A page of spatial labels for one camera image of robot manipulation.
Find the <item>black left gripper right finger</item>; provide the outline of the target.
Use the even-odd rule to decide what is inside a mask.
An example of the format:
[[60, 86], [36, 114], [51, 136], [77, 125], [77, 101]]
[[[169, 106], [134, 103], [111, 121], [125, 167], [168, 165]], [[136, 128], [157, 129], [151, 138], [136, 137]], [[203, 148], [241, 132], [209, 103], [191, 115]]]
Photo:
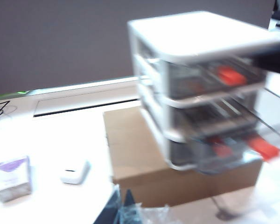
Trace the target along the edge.
[[141, 224], [139, 209], [134, 200], [132, 191], [126, 191], [124, 203], [120, 209], [120, 223], [121, 224]]

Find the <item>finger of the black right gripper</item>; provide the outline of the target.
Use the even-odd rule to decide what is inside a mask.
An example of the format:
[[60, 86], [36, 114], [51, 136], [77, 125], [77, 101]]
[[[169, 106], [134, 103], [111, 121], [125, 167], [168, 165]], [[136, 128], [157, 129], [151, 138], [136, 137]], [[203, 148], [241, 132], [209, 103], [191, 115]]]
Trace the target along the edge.
[[280, 74], [280, 45], [257, 52], [252, 61], [258, 68]]

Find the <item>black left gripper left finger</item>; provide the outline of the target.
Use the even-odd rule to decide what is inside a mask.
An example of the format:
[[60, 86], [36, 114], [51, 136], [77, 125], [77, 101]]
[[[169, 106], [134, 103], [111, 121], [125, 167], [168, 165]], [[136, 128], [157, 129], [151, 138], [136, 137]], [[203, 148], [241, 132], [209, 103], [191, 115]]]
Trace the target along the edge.
[[94, 221], [94, 224], [117, 224], [118, 212], [121, 208], [121, 195], [120, 189], [115, 189], [104, 208]]

